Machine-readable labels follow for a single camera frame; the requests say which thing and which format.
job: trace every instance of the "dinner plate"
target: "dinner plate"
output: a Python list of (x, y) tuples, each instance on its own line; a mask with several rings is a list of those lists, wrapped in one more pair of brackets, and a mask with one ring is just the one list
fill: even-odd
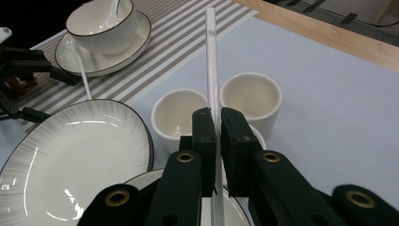
[(0, 173), (0, 225), (76, 225), (105, 187), (152, 169), (143, 120), (127, 105), (93, 100), (39, 124)]
[[(116, 72), (137, 59), (146, 49), (150, 40), (152, 24), (150, 19), (142, 12), (137, 11), (136, 18), (139, 20), (137, 33), (133, 37), (129, 48), (118, 55), (95, 54), (79, 46), (83, 67), (86, 76), (101, 76)], [(67, 33), (56, 47), (56, 63), (59, 67), (69, 73), (80, 75), (80, 68), (76, 61), (73, 37)]]
[[(140, 190), (160, 178), (163, 172), (162, 169), (149, 171), (133, 178), (125, 184), (135, 186)], [(247, 215), (240, 203), (235, 198), (229, 198), (229, 192), (225, 188), (223, 190), (223, 206), (225, 225), (249, 226)], [(201, 226), (211, 225), (211, 198), (202, 198)]]

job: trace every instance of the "striped placemat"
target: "striped placemat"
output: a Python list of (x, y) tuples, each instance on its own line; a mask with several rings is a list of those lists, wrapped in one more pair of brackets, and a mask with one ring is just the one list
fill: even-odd
[[(126, 68), (106, 76), (89, 78), (93, 99), (112, 99), (133, 105), (143, 95), (162, 84), (184, 65), (205, 51), (205, 10), (216, 10), (217, 38), (220, 40), (256, 11), (232, 1), (135, 0), (136, 9), (152, 22), (152, 34), (147, 49)], [(60, 32), (34, 47), (41, 49), (53, 65), (54, 51), (64, 36)], [(28, 106), (53, 114), (68, 105), (87, 99), (83, 82), (75, 87), (37, 74), (39, 83), (17, 102), (19, 108)], [(34, 123), (23, 121), (24, 129)]]

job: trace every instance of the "bowl rim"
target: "bowl rim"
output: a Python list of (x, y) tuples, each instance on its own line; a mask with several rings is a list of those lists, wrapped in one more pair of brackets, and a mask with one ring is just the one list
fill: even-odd
[(113, 30), (113, 29), (116, 29), (117, 27), (119, 27), (119, 26), (120, 26), (121, 24), (123, 24), (123, 23), (133, 14), (133, 12), (135, 11), (135, 3), (133, 2), (133, 0), (129, 0), (129, 2), (132, 4), (132, 7), (130, 8), (129, 14), (128, 14), (125, 18), (123, 18), (123, 20), (122, 20), (121, 22), (117, 23), (117, 25), (115, 25), (115, 26), (113, 26), (113, 27), (110, 27), (110, 28), (108, 28), (108, 29), (106, 29), (106, 30), (103, 30), (103, 31), (101, 31), (101, 32), (94, 33), (94, 34), (82, 35), (82, 34), (76, 34), (76, 33), (72, 32), (72, 31), (68, 28), (68, 20), (69, 20), (69, 19), (71, 18), (71, 16), (75, 13), (75, 11), (79, 10), (79, 8), (81, 8), (83, 5), (85, 5), (85, 4), (90, 4), (90, 3), (94, 2), (94, 1), (95, 1), (95, 0), (86, 2), (86, 3), (82, 4), (80, 7), (76, 8), (74, 11), (72, 11), (72, 12), (70, 13), (70, 15), (68, 16), (67, 20), (65, 21), (65, 29), (68, 31), (68, 33), (70, 33), (71, 35), (76, 36), (76, 37), (94, 37), (94, 36), (98, 36), (98, 35), (101, 35), (101, 34), (103, 34), (103, 33), (105, 33), (105, 32), (108, 32), (108, 31), (110, 31), (110, 30)]

